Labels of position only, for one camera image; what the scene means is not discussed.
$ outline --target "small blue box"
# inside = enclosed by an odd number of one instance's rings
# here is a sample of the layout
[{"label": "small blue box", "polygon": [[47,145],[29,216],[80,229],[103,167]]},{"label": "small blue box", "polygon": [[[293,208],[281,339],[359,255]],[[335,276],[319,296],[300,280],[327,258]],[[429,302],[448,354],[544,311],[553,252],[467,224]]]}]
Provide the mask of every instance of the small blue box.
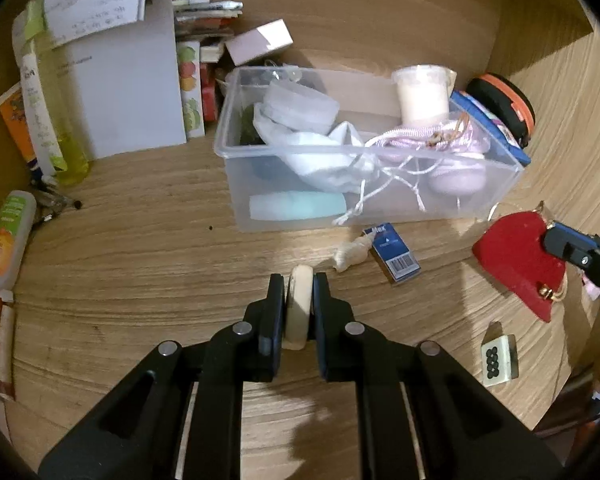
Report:
[{"label": "small blue box", "polygon": [[391,282],[401,283],[420,272],[420,264],[394,226],[386,222],[363,231],[364,234],[370,232],[376,232],[372,249],[374,256]]}]

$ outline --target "wooden desk surface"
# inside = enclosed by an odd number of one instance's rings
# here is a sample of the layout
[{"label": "wooden desk surface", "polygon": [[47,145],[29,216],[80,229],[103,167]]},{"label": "wooden desk surface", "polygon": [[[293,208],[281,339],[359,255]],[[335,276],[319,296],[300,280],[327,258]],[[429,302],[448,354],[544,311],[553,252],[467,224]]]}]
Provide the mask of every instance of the wooden desk surface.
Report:
[{"label": "wooden desk surface", "polygon": [[[8,403],[16,450],[33,466],[109,389],[165,339],[209,339],[266,294],[269,274],[319,266],[357,229],[240,233],[223,161],[209,138],[96,162],[75,189],[84,202],[34,234],[16,286],[17,400]],[[541,418],[589,335],[590,306],[571,279],[568,308],[538,321],[480,272],[470,248],[484,226],[397,226],[422,265],[400,286],[378,264],[337,275],[332,294],[388,338],[438,341],[479,377],[490,322],[515,334],[520,378],[492,392],[526,425]],[[245,388],[243,478],[356,478],[352,384],[318,378],[315,347],[284,351],[273,384]]]}]

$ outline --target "barcode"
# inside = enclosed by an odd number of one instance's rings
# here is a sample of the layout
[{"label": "barcode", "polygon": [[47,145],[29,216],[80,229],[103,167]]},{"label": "barcode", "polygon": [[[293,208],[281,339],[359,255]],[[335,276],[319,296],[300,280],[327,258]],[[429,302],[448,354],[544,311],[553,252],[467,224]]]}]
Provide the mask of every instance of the barcode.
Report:
[{"label": "barcode", "polygon": [[420,268],[410,254],[403,254],[387,260],[386,264],[396,280]]}]

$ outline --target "silver screw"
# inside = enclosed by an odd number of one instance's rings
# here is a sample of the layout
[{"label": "silver screw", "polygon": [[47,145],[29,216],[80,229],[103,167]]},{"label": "silver screw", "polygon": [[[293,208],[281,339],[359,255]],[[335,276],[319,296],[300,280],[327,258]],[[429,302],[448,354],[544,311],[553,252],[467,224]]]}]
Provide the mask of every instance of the silver screw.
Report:
[{"label": "silver screw", "polygon": [[420,350],[426,355],[434,356],[440,353],[440,345],[433,341],[424,341],[420,343]]},{"label": "silver screw", "polygon": [[163,341],[158,346],[160,355],[171,355],[178,349],[178,344],[175,341]]},{"label": "silver screw", "polygon": [[357,321],[349,321],[345,326],[344,330],[351,335],[360,335],[365,331],[365,326]]},{"label": "silver screw", "polygon": [[237,335],[247,335],[249,332],[251,332],[252,328],[253,327],[251,326],[251,323],[248,321],[238,321],[238,323],[232,327]]}]

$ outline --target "red velvet pouch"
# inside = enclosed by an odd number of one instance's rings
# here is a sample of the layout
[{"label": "red velvet pouch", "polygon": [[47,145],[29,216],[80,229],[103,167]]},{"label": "red velvet pouch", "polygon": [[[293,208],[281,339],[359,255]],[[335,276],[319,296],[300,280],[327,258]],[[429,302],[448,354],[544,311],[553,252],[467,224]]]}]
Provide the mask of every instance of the red velvet pouch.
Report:
[{"label": "red velvet pouch", "polygon": [[519,297],[544,322],[551,321],[553,301],[542,286],[558,290],[564,261],[542,248],[546,225],[535,211],[503,216],[474,244],[474,255],[491,276]]}]

